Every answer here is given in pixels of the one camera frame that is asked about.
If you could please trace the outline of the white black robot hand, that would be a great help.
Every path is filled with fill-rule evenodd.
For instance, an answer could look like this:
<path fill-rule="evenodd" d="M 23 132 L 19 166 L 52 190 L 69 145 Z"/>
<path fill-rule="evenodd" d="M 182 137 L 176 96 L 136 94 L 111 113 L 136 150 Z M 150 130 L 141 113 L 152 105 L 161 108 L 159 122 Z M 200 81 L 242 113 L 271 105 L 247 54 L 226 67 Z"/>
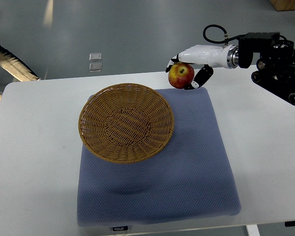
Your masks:
<path fill-rule="evenodd" d="M 195 45 L 171 58 L 166 73 L 178 62 L 190 64 L 194 69 L 194 79 L 184 89 L 198 89 L 210 79 L 214 68 L 233 69 L 238 66 L 238 46 Z"/>

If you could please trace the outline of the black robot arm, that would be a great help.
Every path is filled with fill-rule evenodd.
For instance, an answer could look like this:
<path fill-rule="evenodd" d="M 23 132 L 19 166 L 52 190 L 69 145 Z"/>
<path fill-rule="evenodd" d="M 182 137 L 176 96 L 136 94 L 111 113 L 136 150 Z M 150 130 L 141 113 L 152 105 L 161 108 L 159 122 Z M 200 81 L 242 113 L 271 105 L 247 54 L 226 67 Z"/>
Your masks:
<path fill-rule="evenodd" d="M 292 41 L 279 32 L 249 32 L 229 38 L 222 26 L 215 27 L 224 33 L 224 40 L 220 41 L 223 46 L 238 41 L 227 59 L 230 65 L 248 68 L 253 55 L 258 53 L 257 71 L 252 73 L 251 80 L 295 106 L 295 47 Z"/>

